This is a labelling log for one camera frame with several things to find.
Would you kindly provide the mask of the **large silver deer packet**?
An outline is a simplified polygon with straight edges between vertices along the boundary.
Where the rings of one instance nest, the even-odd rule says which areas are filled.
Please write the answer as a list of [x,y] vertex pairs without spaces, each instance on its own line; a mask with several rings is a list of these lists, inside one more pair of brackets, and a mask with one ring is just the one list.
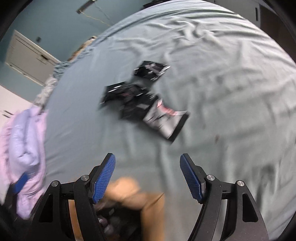
[[142,121],[158,131],[165,139],[173,142],[190,116],[188,111],[175,111],[165,107],[163,100],[156,100]]

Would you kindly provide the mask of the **black snack packet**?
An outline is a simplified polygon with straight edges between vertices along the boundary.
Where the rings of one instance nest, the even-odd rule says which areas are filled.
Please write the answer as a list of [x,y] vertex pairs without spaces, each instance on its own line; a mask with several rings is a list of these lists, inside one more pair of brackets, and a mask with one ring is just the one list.
[[126,87],[126,81],[106,86],[100,99],[100,105],[104,106],[109,101],[122,99]]
[[123,101],[121,117],[132,121],[143,120],[152,105],[159,99],[157,94],[137,84],[125,86],[120,96]]
[[133,75],[154,82],[164,75],[169,68],[170,65],[153,61],[143,61],[137,68],[135,68]]

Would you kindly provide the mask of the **black snack packets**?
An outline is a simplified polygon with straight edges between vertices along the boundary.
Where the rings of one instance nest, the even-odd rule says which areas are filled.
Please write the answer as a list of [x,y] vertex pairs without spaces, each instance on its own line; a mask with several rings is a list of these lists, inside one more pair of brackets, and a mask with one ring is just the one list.
[[119,203],[93,207],[107,240],[143,240],[140,210]]

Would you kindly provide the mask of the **crumpled brown paper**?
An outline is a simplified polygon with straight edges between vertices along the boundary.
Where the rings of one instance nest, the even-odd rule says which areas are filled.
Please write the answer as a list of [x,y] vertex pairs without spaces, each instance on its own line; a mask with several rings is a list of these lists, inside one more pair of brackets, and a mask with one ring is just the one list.
[[122,202],[126,198],[140,192],[138,182],[132,177],[121,177],[115,181],[110,181],[107,185],[104,197],[116,202]]

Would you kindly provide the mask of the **lilac pillow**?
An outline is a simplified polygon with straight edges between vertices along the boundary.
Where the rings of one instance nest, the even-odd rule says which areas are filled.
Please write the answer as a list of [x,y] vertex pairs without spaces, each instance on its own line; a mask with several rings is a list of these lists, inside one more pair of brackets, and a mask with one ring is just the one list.
[[1,129],[1,185],[8,187],[22,174],[28,180],[17,194],[16,213],[29,219],[45,192],[45,132],[47,112],[40,107],[14,114]]

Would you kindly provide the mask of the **cardboard box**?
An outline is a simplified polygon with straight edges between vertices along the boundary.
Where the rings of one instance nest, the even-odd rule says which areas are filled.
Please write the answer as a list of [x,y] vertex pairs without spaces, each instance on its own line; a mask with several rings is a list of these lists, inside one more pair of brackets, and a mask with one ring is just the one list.
[[71,225],[75,240],[165,240],[163,193],[106,193],[93,205],[100,231],[84,235],[74,200],[69,200]]

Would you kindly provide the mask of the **teal bed sheet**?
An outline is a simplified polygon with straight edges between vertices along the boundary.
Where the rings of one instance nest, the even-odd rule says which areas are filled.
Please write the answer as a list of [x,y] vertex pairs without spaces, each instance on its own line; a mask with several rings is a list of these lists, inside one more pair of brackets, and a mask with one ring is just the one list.
[[[107,85],[132,80],[142,61],[168,64],[152,85],[165,105],[190,114],[174,142],[143,123],[122,120],[119,104],[100,106]],[[166,240],[187,240],[201,206],[180,156],[219,180],[242,180],[269,238],[295,212],[295,63],[240,15],[205,1],[170,1],[135,13],[100,34],[54,71],[47,103],[46,179],[71,182],[107,153],[112,178],[135,178],[165,194]]]

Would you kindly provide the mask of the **white wardrobe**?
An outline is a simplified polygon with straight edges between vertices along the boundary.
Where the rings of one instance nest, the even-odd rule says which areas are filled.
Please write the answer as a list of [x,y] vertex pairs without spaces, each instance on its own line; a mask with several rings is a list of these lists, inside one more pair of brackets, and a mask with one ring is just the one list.
[[0,86],[0,127],[16,113],[30,108],[31,102]]

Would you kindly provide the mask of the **white door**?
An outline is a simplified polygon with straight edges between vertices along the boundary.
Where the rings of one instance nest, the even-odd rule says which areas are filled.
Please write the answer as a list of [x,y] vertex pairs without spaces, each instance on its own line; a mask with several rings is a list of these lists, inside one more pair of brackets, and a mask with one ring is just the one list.
[[27,37],[14,31],[6,53],[8,66],[37,84],[45,86],[46,80],[59,62]]

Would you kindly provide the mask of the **black wall strip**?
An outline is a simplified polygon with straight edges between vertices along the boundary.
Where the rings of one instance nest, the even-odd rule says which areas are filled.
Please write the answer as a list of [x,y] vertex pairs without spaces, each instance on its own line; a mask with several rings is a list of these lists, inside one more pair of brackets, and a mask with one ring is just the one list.
[[81,14],[84,13],[84,11],[93,5],[96,2],[96,0],[88,0],[86,3],[84,3],[81,7],[79,7],[76,11],[76,13]]

